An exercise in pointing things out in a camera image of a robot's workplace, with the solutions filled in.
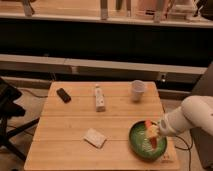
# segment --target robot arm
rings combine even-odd
[[[213,136],[213,97],[187,97],[180,107],[166,113],[157,126],[161,136],[178,135],[194,127]]]

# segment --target chair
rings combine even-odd
[[[13,103],[21,95],[22,93],[18,89],[10,86],[0,78],[0,147],[5,146],[21,160],[25,161],[26,156],[10,142],[10,138],[37,124],[39,119],[35,119],[7,132],[8,119],[24,116],[25,114],[25,110],[21,106]]]
[[[213,62],[193,88],[191,95],[213,96]],[[191,130],[203,168],[213,171],[213,137],[201,128]]]

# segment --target green bowl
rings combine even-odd
[[[157,138],[157,147],[153,149],[145,136],[145,131],[145,121],[134,124],[129,132],[130,146],[141,159],[152,162],[165,153],[167,139],[163,137]]]

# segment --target white cup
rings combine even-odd
[[[131,88],[131,99],[133,102],[139,102],[141,96],[147,90],[146,83],[140,80],[135,80],[132,82]]]

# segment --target wooden table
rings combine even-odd
[[[155,84],[147,82],[148,91],[141,102],[132,103],[130,82],[99,83],[105,96],[105,112],[95,111],[95,84],[54,82],[51,85],[25,170],[178,170],[179,162],[170,138],[165,155],[153,163],[142,161],[130,149],[131,126],[147,118],[157,121],[163,115]],[[72,96],[68,104],[56,94],[61,87]],[[83,140],[89,128],[107,137],[102,149]]]

